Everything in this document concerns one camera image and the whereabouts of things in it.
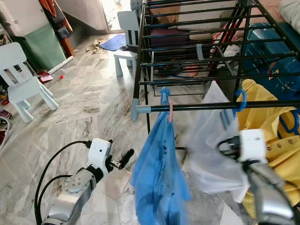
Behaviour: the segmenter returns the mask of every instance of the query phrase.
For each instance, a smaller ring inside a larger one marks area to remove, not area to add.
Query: white wall
[[[107,30],[101,0],[56,0],[62,11],[96,30]]]

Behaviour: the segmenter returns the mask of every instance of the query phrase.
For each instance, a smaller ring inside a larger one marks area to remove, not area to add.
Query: blue rug
[[[109,51],[116,51],[124,44],[126,44],[125,34],[118,34],[105,43],[100,44],[100,47]]]

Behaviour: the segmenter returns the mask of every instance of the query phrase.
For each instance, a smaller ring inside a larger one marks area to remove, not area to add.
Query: white plastic chair
[[[135,12],[122,11],[118,12],[118,20],[122,30],[125,31],[126,44],[128,46],[138,46],[139,24]],[[116,74],[122,76],[122,69],[119,59],[126,59],[127,66],[132,66],[133,72],[136,71],[137,54],[131,51],[117,50],[114,53]]]
[[[13,42],[0,46],[0,75],[9,85],[8,99],[19,112],[24,122],[33,120],[33,116],[26,110],[30,104],[26,99],[40,94],[51,110],[56,110],[58,104],[51,98],[53,95],[37,77],[25,66],[26,56],[19,43]]]

